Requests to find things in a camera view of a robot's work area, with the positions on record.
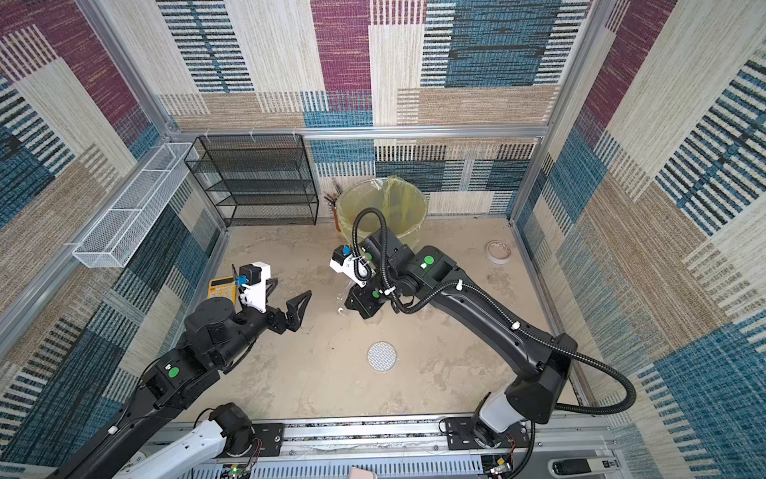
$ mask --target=white mesh basket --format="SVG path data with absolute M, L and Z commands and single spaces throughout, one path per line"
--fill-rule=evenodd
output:
M 125 267 L 188 174 L 184 164 L 199 159 L 191 143 L 166 143 L 119 195 L 74 250 L 87 267 Z

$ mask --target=metal mesh shelf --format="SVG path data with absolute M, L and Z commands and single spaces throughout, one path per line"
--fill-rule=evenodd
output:
M 188 171 L 184 158 L 198 158 L 191 143 L 166 143 L 128 184 L 75 248 L 87 267 L 125 267 Z
M 227 226 L 314 225 L 319 198 L 303 138 L 200 136 L 185 160 Z

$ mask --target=yellow calculator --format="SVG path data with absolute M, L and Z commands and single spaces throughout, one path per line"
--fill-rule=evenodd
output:
M 227 297 L 232 303 L 237 303 L 237 281 L 233 276 L 219 277 L 210 282 L 208 299 L 212 297 Z

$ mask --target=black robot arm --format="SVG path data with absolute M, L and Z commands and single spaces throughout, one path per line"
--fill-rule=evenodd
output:
M 376 215 L 381 228 L 359 244 L 358 224 L 367 214 Z M 485 397 L 474 414 L 473 433 L 483 445 L 498 444 L 508 425 L 519 419 L 532 421 L 532 426 L 547 423 L 554 409 L 614 414 L 635 402 L 635 388 L 624 375 L 577 353 L 577 343 L 569 335 L 553 337 L 516 316 L 438 248 L 424 246 L 418 253 L 411 251 L 387 228 L 385 217 L 375 208 L 359 213 L 352 230 L 352 247 L 337 248 L 332 261 L 353 264 L 344 271 L 350 271 L 357 284 L 349 291 L 345 305 L 363 318 L 371 317 L 387 302 L 402 313 L 415 313 L 430 304 L 459 320 L 510 365 L 516 379 L 502 393 Z M 413 300 L 405 304 L 401 297 Z M 615 378 L 626 389 L 625 399 L 603 407 L 558 403 L 572 360 Z
M 215 384 L 219 371 L 229 372 L 239 364 L 263 331 L 297 330 L 310 297 L 307 291 L 288 301 L 287 315 L 271 306 L 264 313 L 253 307 L 235 313 L 231 300 L 222 297 L 200 303 L 184 319 L 185 332 L 175 347 L 146 367 L 123 407 L 49 479 L 112 478 L 149 438 Z M 233 403 L 216 409 L 211 417 L 220 414 L 224 420 L 247 418 Z M 249 434 L 249 420 L 244 431 Z M 231 435 L 227 446 L 234 441 L 237 447 L 243 445 Z

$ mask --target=round drain cover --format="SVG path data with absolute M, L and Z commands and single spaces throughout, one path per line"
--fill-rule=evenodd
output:
M 367 350 L 367 362 L 375 371 L 386 372 L 396 363 L 396 349 L 385 341 L 375 343 Z

